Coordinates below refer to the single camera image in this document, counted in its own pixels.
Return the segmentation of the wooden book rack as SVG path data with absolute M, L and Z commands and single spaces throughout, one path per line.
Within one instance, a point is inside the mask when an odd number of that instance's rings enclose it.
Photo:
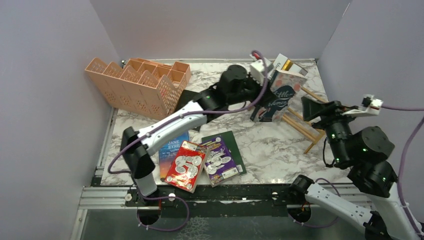
M 324 130 L 312 130 L 312 123 L 303 120 L 302 115 L 290 107 L 287 108 L 287 111 L 283 114 L 281 119 L 310 141 L 310 145 L 303 152 L 305 155 L 316 146 L 325 135 Z

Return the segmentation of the black hardcover book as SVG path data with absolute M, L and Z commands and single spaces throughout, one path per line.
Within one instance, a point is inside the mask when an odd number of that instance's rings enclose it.
M 202 112 L 204 109 L 196 102 L 198 93 L 184 90 L 177 104 L 175 113 L 172 114 L 174 120 L 168 126 L 172 132 L 186 132 L 195 128 L 200 128 L 207 123 L 207 116 Z

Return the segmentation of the dark green thin book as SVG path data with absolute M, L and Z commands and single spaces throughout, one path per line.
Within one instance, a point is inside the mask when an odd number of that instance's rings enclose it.
M 221 136 L 223 138 L 224 144 L 227 146 L 234 162 L 236 163 L 237 169 L 239 170 L 240 175 L 245 175 L 247 173 L 239 146 L 232 131 L 225 131 L 213 135 L 204 136 L 201 138 L 202 142 L 207 142 L 215 137 Z

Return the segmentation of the yellow Little Prince book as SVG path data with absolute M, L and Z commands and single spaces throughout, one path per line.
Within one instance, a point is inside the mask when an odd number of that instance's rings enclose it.
M 282 70 L 283 71 L 289 71 L 293 64 L 294 63 L 290 59 L 287 59 L 286 62 L 284 63 L 284 65 L 283 65 L 283 67 L 282 67 Z

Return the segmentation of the purple comic paperback book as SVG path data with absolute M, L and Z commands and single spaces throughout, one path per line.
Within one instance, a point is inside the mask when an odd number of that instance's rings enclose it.
M 221 135 L 203 140 L 201 145 L 209 150 L 204 170 L 212 187 L 216 187 L 241 174 L 230 149 Z

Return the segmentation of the peach plastic file organizer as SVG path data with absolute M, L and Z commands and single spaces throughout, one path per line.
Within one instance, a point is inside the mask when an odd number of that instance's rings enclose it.
M 130 58 L 124 67 L 94 58 L 85 72 L 109 105 L 162 120 L 177 107 L 192 73 L 187 63 L 173 65 Z

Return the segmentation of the blue Jane Eyre book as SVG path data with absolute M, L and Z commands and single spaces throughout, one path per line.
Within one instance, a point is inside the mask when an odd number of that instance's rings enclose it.
M 166 175 L 183 141 L 190 141 L 190 135 L 188 131 L 172 139 L 159 149 L 159 179 L 161 182 L 165 182 Z

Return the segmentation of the white Afternoon Tea book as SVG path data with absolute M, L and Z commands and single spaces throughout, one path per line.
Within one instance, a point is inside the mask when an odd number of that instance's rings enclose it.
M 276 70 L 282 70 L 289 58 L 281 53 L 275 58 L 273 68 L 268 72 L 267 79 L 270 81 Z

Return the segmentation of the brown Decorate Furniture book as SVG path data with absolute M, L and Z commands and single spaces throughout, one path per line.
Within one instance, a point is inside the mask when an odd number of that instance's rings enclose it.
M 303 67 L 299 66 L 296 63 L 293 63 L 291 67 L 288 69 L 289 73 L 296 76 L 303 76 L 305 77 L 308 74 L 308 71 L 304 69 Z

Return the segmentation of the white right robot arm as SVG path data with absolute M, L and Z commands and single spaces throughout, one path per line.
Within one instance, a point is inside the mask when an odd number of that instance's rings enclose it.
M 421 240 L 424 225 L 411 213 L 401 197 L 401 175 L 388 162 L 395 146 L 378 126 L 352 133 L 350 122 L 358 117 L 376 116 L 383 102 L 366 94 L 360 106 L 345 106 L 335 100 L 322 102 L 301 98 L 303 119 L 323 130 L 334 156 L 334 167 L 349 169 L 348 178 L 365 194 L 375 209 L 361 207 L 324 189 L 305 175 L 289 186 L 289 199 L 318 205 L 349 222 L 368 240 Z

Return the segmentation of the Little Women book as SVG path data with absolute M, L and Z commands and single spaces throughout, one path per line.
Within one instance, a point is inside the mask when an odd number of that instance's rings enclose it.
M 250 120 L 253 122 L 280 122 L 289 107 L 289 101 L 300 91 L 306 80 L 306 76 L 300 73 L 276 70 L 270 80 L 270 90 L 276 98 L 264 106 L 256 106 Z

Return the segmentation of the red comic paperback book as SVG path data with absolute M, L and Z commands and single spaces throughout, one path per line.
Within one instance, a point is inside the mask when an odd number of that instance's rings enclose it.
M 183 141 L 164 178 L 165 182 L 194 193 L 209 153 L 206 146 Z

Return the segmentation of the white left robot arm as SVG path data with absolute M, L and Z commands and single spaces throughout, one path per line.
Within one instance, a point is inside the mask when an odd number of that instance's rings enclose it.
M 184 132 L 231 113 L 230 105 L 243 102 L 256 105 L 269 90 L 268 73 L 272 68 L 273 64 L 262 60 L 251 63 L 249 72 L 241 65 L 230 65 L 218 82 L 198 92 L 175 113 L 143 129 L 124 130 L 119 156 L 129 167 L 138 188 L 138 199 L 144 205 L 152 205 L 157 200 L 152 155 Z

